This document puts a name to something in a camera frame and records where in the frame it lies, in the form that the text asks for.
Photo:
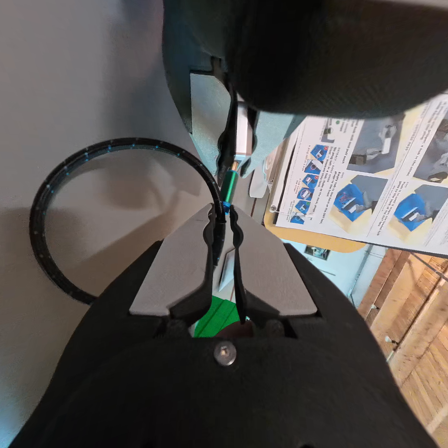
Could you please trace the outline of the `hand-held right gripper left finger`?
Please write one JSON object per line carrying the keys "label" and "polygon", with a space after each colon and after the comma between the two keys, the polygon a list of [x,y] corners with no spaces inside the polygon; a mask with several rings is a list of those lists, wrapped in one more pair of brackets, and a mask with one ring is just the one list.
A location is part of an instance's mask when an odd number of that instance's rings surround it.
{"label": "hand-held right gripper left finger", "polygon": [[162,242],[130,306],[131,315],[191,326],[211,306],[214,206],[208,204]]}

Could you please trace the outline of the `white sign stand base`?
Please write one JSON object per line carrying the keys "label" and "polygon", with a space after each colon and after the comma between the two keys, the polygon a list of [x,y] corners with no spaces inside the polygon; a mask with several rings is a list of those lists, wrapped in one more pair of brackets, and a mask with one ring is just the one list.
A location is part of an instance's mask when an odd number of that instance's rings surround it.
{"label": "white sign stand base", "polygon": [[281,149],[277,147],[255,168],[249,185],[250,198],[261,199],[264,197],[266,190],[271,190],[280,155]]}

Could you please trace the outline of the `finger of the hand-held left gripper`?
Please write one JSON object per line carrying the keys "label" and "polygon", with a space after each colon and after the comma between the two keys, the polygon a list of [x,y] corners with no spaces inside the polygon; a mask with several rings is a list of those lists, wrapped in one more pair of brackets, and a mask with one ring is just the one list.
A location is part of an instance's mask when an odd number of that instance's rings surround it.
{"label": "finger of the hand-held left gripper", "polygon": [[248,177],[261,165],[285,139],[290,137],[305,117],[303,114],[257,111],[252,131],[253,149],[251,155],[244,160],[240,171],[241,177]]}
{"label": "finger of the hand-held left gripper", "polygon": [[227,124],[231,96],[224,84],[212,74],[192,72],[189,81],[191,139],[202,163],[213,176],[217,176],[218,140]]}

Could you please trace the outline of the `printed instruction sheet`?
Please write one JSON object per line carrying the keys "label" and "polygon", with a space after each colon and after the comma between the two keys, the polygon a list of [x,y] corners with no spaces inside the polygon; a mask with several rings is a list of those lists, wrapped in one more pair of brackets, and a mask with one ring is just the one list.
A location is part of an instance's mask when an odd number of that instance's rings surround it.
{"label": "printed instruction sheet", "polygon": [[447,257],[448,95],[361,120],[308,116],[292,135],[277,227]]}

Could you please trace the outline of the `black braided cable green plugs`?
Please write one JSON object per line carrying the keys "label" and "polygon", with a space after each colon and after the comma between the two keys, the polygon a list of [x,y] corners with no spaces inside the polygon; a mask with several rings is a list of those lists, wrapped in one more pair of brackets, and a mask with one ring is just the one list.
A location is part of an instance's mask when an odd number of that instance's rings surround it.
{"label": "black braided cable green plugs", "polygon": [[229,214],[238,182],[238,170],[220,171],[217,180],[197,157],[171,143],[145,137],[124,137],[106,140],[81,149],[61,162],[44,180],[33,200],[29,218],[29,236],[34,256],[45,275],[66,295],[72,299],[92,305],[97,297],[72,283],[59,269],[52,258],[46,240],[45,220],[47,210],[63,185],[82,165],[106,154],[124,150],[158,151],[178,158],[191,166],[206,183],[215,206],[215,226],[212,244],[213,266],[218,266],[225,239],[226,216]]}

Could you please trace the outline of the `green plastic bin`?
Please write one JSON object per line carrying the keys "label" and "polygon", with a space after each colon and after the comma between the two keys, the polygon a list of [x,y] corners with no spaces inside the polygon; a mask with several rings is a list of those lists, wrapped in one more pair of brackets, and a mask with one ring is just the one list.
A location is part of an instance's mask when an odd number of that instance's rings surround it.
{"label": "green plastic bin", "polygon": [[253,336],[252,322],[240,320],[237,305],[213,296],[209,310],[195,324],[194,338],[239,338]]}

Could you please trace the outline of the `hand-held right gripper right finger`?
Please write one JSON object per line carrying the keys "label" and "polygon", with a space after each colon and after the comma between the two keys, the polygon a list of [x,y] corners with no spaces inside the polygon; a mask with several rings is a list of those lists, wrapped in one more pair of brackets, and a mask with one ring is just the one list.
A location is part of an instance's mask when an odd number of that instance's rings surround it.
{"label": "hand-held right gripper right finger", "polygon": [[231,206],[234,293],[240,321],[314,316],[317,306],[284,243],[238,207]]}

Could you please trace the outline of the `grey usb hub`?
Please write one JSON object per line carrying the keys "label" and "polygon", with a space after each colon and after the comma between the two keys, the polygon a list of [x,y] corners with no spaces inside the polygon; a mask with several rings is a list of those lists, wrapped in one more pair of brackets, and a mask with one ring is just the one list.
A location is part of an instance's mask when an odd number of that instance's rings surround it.
{"label": "grey usb hub", "polygon": [[242,162],[253,152],[257,112],[242,100],[238,100],[237,106],[235,159]]}

